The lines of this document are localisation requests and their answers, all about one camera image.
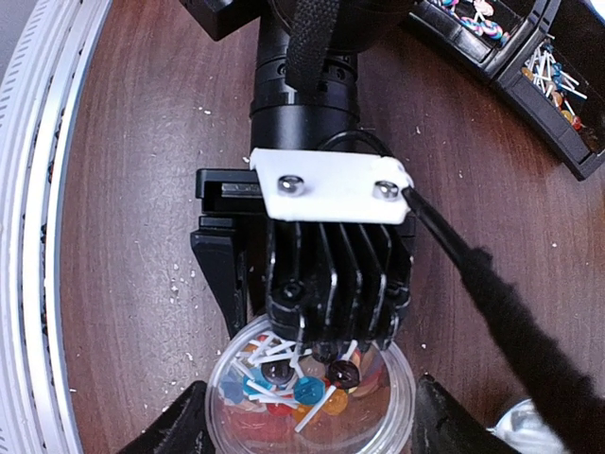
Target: brown wooden surface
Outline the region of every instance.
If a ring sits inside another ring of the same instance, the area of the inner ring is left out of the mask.
[[[245,166],[255,36],[252,25],[215,44],[176,0],[114,2],[82,99],[62,233],[69,381],[87,453],[136,437],[209,377],[226,345],[188,235],[195,170]],[[362,56],[359,87],[363,126],[494,252],[605,392],[605,170],[578,183],[498,98],[401,30]],[[433,374],[484,424],[522,391],[423,230],[399,344],[416,375]]]

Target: red lollipop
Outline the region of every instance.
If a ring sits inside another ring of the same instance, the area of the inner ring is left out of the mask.
[[[292,409],[284,404],[267,404],[267,411],[275,416],[288,416]]]

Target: screw head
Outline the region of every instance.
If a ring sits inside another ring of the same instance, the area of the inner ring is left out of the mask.
[[[376,182],[374,184],[374,196],[383,201],[395,201],[399,196],[399,186],[392,182]]]
[[[304,191],[304,180],[296,175],[284,175],[277,181],[277,191],[285,196],[298,197]]]
[[[296,281],[290,281],[282,287],[282,298],[288,301],[298,301],[303,296],[303,286]]]

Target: black bracket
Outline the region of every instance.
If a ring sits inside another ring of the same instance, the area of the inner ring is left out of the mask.
[[[262,306],[273,330],[306,346],[350,340],[387,348],[409,301],[415,218],[401,226],[267,217],[256,172],[200,169],[191,245],[234,336],[246,324],[251,224],[267,232]]]

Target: colorful lollipop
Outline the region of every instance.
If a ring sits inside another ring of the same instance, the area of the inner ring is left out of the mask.
[[[499,40],[502,38],[502,27],[494,21],[483,21],[481,23],[481,28],[483,29],[483,32],[493,40]]]
[[[483,28],[481,24],[475,21],[473,18],[468,16],[460,17],[460,22],[466,26],[468,29],[474,32],[477,36],[481,36],[483,34]]]

